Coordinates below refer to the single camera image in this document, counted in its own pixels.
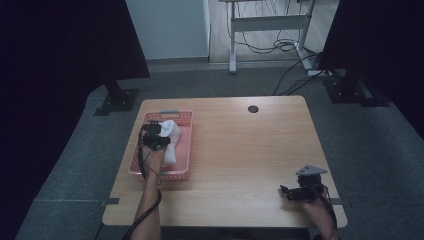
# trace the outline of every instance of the red plastic basket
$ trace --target red plastic basket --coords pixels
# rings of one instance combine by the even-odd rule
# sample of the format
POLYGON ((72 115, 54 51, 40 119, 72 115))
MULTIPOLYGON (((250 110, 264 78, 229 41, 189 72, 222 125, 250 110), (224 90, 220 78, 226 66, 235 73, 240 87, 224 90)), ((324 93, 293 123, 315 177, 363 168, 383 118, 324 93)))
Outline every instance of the red plastic basket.
MULTIPOLYGON (((174 120, 180 128, 180 136, 175 145, 175 157, 177 162, 168 167, 162 167, 160 175, 163 181, 181 181, 189 178, 191 132, 193 128, 193 112, 190 110, 162 110, 159 112, 148 112, 144 115, 143 124, 149 120, 174 120)), ((138 148, 129 167, 130 174, 143 180, 138 165, 138 148)))

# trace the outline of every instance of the table top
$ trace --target table top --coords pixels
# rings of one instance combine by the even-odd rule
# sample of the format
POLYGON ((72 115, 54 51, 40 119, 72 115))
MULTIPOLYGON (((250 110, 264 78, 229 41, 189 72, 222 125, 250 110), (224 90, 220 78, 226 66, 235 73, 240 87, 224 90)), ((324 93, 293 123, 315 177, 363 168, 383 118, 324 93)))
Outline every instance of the table top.
MULTIPOLYGON (((131 225, 143 184, 128 173, 146 112, 193 111, 190 178, 164 182, 160 189, 162 226, 313 227, 302 209, 288 201, 280 185, 297 188, 305 165, 329 170, 303 97, 234 97, 146 100, 141 104, 106 206, 106 225, 131 225), (248 107, 255 105, 257 113, 248 107)), ((322 183, 338 193, 331 171, 322 183)), ((347 225, 341 205, 339 227, 347 225)))

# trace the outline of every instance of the wire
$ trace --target wire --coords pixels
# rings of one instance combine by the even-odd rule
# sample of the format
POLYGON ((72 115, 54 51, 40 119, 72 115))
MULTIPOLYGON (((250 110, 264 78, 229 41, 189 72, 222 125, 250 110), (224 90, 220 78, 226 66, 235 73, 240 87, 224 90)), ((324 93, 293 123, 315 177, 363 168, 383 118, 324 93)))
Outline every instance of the wire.
MULTIPOLYGON (((239 4, 238 3, 236 3, 236 4, 237 4, 238 16, 241 17, 242 15, 244 15, 244 12, 246 11, 247 4, 245 5, 245 9, 243 10, 243 14, 240 12, 239 4)), ((226 19, 227 20, 227 32, 228 32, 228 36, 231 38, 230 27, 229 27, 229 23, 228 23, 228 18, 229 18, 228 3, 227 3, 227 7, 226 7, 226 13, 227 13, 227 19, 226 19)), ((281 31, 277 35, 277 40, 274 42, 274 47, 269 47, 269 48, 259 48, 259 47, 255 47, 255 46, 248 44, 245 34, 246 34, 246 32, 242 32, 244 43, 238 42, 238 41, 234 41, 234 42, 237 43, 237 44, 240 44, 240 45, 247 46, 252 52, 257 53, 257 54, 268 54, 268 53, 271 53, 271 52, 273 52, 277 49, 279 49, 282 52, 288 52, 288 51, 292 51, 292 50, 296 49, 296 46, 295 46, 296 41, 295 40, 293 40, 293 39, 279 39, 281 31)))
POLYGON ((161 201, 162 201, 162 192, 158 189, 158 199, 156 200, 156 202, 149 209, 147 209, 143 214, 141 214, 141 216, 137 218, 137 220, 134 221, 133 225, 131 225, 131 227, 125 233, 122 240, 129 239, 131 234, 137 228, 137 226, 156 209, 156 207, 159 205, 161 201))
POLYGON ((308 183, 298 180, 298 182, 304 186, 306 186, 307 188, 309 188, 311 191, 313 191, 316 195, 317 198, 319 198, 325 205, 325 207, 327 208, 328 213, 330 214, 331 219, 333 220, 334 223, 334 228, 337 231, 337 218, 336 218, 336 214, 334 213, 334 209, 333 209, 333 205, 331 204, 331 200, 330 200, 330 193, 328 192, 328 187, 323 185, 322 183, 319 184, 321 187, 325 188, 327 191, 327 196, 328 196, 328 201, 322 196, 321 193, 317 192, 315 190, 314 187, 312 187, 311 185, 309 185, 308 183))
MULTIPOLYGON (((148 152, 146 153, 146 155, 143 156, 143 144, 142 144, 142 131, 143 131, 143 127, 141 128, 139 134, 138 134, 138 164, 140 167, 140 172, 143 176, 144 179, 146 179, 146 171, 144 169, 144 162, 146 161, 146 159, 149 157, 150 155, 150 151, 152 148, 149 148, 148 152)), ((153 169, 151 169, 149 167, 149 169, 151 171, 153 171, 153 173, 159 178, 159 185, 162 184, 162 179, 160 178, 159 174, 157 172, 155 172, 153 169)), ((127 232, 125 233, 124 237, 122 237, 122 240, 127 240, 130 238, 131 234, 134 232, 134 230, 137 228, 137 226, 145 219, 147 218, 155 209, 157 206, 159 206, 159 203, 162 201, 162 192, 158 189, 158 198, 156 200, 156 202, 149 208, 147 209, 143 214, 140 215, 140 217, 137 218, 137 220, 134 221, 134 223, 131 225, 131 227, 127 230, 127 232)))
POLYGON ((312 81, 313 79, 315 79, 318 75, 320 75, 321 73, 323 73, 324 70, 320 71, 319 73, 310 76, 307 79, 299 79, 297 80, 294 84, 290 85, 290 87, 288 88, 288 90, 279 93, 279 96, 285 95, 285 96, 289 96, 290 94, 292 94, 293 92, 295 92, 296 90, 298 90, 299 88, 305 86, 307 83, 309 83, 310 81, 312 81))
POLYGON ((307 58, 311 58, 311 57, 315 57, 314 55, 309 55, 307 57, 304 57, 302 59, 300 59, 299 61, 297 61, 295 64, 293 64, 291 67, 289 67, 289 69, 287 69, 287 71, 283 74, 283 76, 280 78, 280 81, 277 84, 277 87, 274 90, 274 93, 272 94, 273 96, 275 96, 277 94, 278 89, 280 88, 281 82, 283 81, 284 76, 286 76, 286 74, 292 70, 297 64, 299 64, 300 62, 302 62, 303 60, 307 59, 307 58))

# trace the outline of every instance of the black base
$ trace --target black base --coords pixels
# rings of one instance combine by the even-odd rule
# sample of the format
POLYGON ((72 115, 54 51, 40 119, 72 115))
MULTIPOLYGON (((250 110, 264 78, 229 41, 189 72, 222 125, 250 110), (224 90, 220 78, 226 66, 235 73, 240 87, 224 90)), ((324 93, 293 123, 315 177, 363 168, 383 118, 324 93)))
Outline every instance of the black base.
POLYGON ((343 90, 338 80, 329 79, 324 80, 323 83, 332 103, 360 103, 364 97, 358 86, 354 89, 343 90))
POLYGON ((122 102, 114 102, 111 100, 110 94, 106 96, 103 105, 96 109, 93 116, 108 116, 110 112, 130 112, 134 106, 135 99, 138 95, 138 89, 122 89, 124 100, 122 102))
POLYGON ((359 84, 354 89, 346 90, 338 80, 324 80, 323 83, 332 103, 360 103, 363 107, 389 106, 389 100, 374 89, 368 88, 370 92, 365 94, 359 84))

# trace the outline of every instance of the metal frame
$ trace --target metal frame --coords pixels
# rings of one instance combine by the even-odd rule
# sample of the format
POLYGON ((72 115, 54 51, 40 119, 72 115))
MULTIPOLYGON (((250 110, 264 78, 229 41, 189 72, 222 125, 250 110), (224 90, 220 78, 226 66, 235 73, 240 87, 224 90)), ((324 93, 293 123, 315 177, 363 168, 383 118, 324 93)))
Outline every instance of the metal frame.
POLYGON ((269 31, 269 30, 293 30, 301 29, 299 42, 295 44, 297 54, 302 60, 302 64, 307 71, 313 70, 313 67, 307 56, 309 54, 304 49, 306 35, 312 18, 312 11, 315 6, 315 0, 310 1, 308 12, 304 15, 271 16, 271 17, 248 17, 236 18, 235 3, 238 1, 225 1, 231 3, 231 45, 230 45, 230 73, 237 72, 237 60, 235 49, 235 33, 244 31, 269 31))

